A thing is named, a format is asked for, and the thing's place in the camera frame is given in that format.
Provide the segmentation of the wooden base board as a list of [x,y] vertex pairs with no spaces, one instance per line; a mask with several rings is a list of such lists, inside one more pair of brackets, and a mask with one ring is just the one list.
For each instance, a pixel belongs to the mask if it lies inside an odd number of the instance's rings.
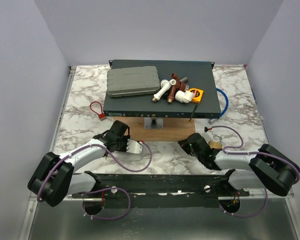
[[194,120],[187,118],[163,118],[162,129],[145,129],[145,117],[115,117],[130,127],[133,140],[146,142],[177,142],[196,132]]

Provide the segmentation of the blue cable lock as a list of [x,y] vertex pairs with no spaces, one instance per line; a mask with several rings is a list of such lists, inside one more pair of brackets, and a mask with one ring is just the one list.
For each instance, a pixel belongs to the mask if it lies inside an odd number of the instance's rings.
[[224,107],[223,111],[220,113],[218,118],[212,118],[212,119],[208,120],[208,123],[211,125],[214,124],[216,121],[218,121],[226,113],[226,111],[228,110],[228,107],[229,107],[229,98],[226,95],[226,93],[223,90],[221,90],[220,88],[216,88],[216,90],[223,95],[223,97],[225,99],[225,107]]

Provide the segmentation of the white pvc elbow fitting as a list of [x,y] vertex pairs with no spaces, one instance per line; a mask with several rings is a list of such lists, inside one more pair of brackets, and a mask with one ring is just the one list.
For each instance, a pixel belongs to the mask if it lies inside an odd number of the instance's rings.
[[176,94],[175,94],[175,100],[177,100],[180,103],[190,103],[193,98],[194,98],[195,94],[191,91],[181,91],[179,90]]

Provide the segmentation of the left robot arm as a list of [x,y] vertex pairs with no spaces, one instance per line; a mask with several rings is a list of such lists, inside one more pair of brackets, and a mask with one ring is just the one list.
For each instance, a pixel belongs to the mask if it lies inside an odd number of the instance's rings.
[[116,120],[109,130],[95,135],[81,147],[63,154],[46,153],[27,184],[28,190],[36,194],[38,202],[57,206],[69,194],[77,170],[110,153],[127,151],[129,133],[130,127]]

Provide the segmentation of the red cable padlock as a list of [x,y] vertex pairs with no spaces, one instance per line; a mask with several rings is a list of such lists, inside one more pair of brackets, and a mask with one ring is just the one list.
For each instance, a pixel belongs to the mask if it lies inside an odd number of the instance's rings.
[[[94,109],[93,109],[93,105],[94,104],[98,104],[99,105],[99,107],[100,107],[100,112],[97,112],[97,111],[95,111]],[[107,117],[106,117],[106,115],[105,115],[105,113],[104,113],[104,110],[103,110],[103,105],[99,102],[99,101],[92,101],[91,103],[90,103],[90,105],[89,105],[89,108],[90,108],[90,110],[93,112],[93,113],[95,113],[97,116],[98,116],[98,118],[99,118],[99,120],[100,121],[103,121],[103,120],[105,120]]]

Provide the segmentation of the brass padlock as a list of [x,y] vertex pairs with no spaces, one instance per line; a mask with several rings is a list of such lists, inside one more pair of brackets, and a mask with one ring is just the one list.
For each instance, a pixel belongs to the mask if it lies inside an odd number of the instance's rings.
[[211,149],[223,149],[223,138],[219,134],[214,134],[208,142]]

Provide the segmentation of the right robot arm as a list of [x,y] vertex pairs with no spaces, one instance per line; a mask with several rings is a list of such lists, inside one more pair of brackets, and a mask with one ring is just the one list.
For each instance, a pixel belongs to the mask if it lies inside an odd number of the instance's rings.
[[265,188],[285,197],[300,180],[300,168],[269,144],[254,152],[226,152],[219,142],[213,143],[199,133],[178,141],[179,146],[209,170],[234,170],[220,183],[220,191],[231,196],[237,190]]

